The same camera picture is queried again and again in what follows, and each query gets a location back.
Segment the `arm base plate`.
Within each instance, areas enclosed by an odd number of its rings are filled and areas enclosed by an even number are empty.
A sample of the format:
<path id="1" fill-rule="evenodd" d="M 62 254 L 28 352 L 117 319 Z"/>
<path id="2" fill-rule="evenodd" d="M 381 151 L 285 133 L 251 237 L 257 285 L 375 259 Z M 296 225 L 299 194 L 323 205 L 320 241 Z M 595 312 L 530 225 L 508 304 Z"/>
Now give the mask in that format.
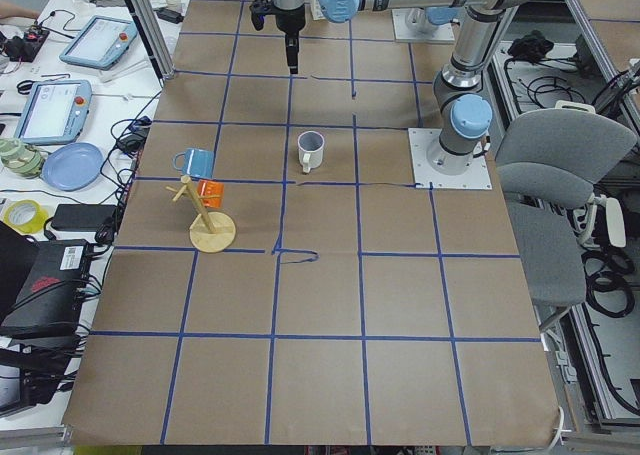
<path id="1" fill-rule="evenodd" d="M 478 141 L 466 155 L 452 155 L 440 144 L 440 129 L 410 128 L 414 185 L 422 189 L 491 190 L 488 164 Z"/>
<path id="2" fill-rule="evenodd" d="M 394 9 L 395 40 L 405 43 L 450 45 L 455 41 L 452 21 L 458 8 L 426 7 Z"/>

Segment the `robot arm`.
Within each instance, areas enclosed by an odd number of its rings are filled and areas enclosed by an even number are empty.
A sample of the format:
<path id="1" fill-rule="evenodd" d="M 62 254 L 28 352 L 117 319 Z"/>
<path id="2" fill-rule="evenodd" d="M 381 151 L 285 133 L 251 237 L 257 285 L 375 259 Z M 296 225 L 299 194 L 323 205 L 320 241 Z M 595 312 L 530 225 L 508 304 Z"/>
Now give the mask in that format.
<path id="1" fill-rule="evenodd" d="M 529 0 L 319 0 L 326 20 L 344 23 L 359 11 L 382 12 L 399 8 L 463 8 L 465 16 L 450 61 L 434 81 L 434 95 L 445 125 L 453 97 L 466 95 L 482 81 L 497 43 L 509 23 L 507 13 Z"/>

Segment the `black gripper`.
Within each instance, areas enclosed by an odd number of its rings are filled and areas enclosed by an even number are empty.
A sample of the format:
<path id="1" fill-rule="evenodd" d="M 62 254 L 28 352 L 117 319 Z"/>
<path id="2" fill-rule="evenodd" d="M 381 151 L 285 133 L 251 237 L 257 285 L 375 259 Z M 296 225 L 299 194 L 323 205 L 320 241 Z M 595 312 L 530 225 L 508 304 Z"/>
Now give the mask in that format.
<path id="1" fill-rule="evenodd" d="M 287 66 L 291 74 L 298 73 L 299 32 L 305 26 L 304 0 L 272 0 L 277 27 L 285 33 Z"/>

